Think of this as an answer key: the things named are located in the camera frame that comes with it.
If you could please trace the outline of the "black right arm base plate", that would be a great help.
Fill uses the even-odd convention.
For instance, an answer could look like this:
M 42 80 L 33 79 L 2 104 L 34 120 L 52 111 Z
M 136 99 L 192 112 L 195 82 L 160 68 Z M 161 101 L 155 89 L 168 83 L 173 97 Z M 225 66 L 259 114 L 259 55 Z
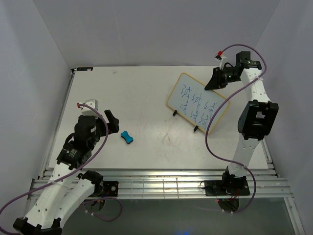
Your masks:
M 249 196 L 250 190 L 247 182 L 243 186 L 227 185 L 222 180 L 204 181 L 206 196 Z

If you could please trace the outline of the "yellow framed small whiteboard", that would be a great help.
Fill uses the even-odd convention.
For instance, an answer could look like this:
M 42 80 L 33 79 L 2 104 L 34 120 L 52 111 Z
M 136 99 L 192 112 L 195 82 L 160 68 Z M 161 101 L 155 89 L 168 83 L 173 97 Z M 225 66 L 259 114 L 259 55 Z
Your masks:
M 230 102 L 227 102 L 211 120 L 226 98 L 215 91 L 206 91 L 204 87 L 200 81 L 183 72 L 169 95 L 167 106 L 199 130 L 206 132 L 208 124 L 211 124 L 210 131 L 214 129 Z

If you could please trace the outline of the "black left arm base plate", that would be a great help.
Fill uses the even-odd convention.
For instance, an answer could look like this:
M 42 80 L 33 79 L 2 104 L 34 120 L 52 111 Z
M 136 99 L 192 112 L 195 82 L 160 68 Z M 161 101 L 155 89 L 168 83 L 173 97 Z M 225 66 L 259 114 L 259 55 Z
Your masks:
M 92 197 L 117 197 L 119 189 L 118 181 L 102 181 L 95 186 Z

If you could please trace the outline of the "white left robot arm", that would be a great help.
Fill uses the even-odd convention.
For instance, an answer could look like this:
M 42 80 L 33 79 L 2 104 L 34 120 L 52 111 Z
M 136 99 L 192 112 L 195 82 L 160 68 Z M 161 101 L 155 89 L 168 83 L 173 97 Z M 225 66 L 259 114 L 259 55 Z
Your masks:
M 95 171 L 81 172 L 91 159 L 92 151 L 102 137 L 119 131 L 119 120 L 110 110 L 104 111 L 108 121 L 98 114 L 82 114 L 68 135 L 57 157 L 57 163 L 33 208 L 13 224 L 20 235 L 60 235 L 70 215 L 92 195 L 102 195 L 103 176 Z

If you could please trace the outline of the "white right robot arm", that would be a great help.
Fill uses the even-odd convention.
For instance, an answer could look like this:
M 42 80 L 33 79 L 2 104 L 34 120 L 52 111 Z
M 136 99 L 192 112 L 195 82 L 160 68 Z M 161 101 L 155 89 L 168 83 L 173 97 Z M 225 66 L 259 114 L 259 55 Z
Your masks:
M 247 167 L 255 148 L 269 135 L 279 106 L 268 97 L 261 80 L 261 63 L 252 60 L 249 51 L 237 53 L 234 66 L 227 65 L 222 52 L 217 54 L 217 58 L 220 65 L 213 69 L 212 77 L 204 89 L 223 89 L 229 83 L 241 81 L 248 102 L 238 120 L 239 141 L 232 160 L 222 179 L 205 181 L 204 189 L 209 195 L 249 195 Z

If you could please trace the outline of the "blue whiteboard eraser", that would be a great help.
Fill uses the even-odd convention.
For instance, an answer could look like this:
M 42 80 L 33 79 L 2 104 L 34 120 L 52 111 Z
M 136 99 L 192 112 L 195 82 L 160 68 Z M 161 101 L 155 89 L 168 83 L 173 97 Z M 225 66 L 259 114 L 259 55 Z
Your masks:
M 129 133 L 127 131 L 123 131 L 121 133 L 121 138 L 127 143 L 127 144 L 130 144 L 134 141 L 133 137 L 131 137 L 129 135 Z

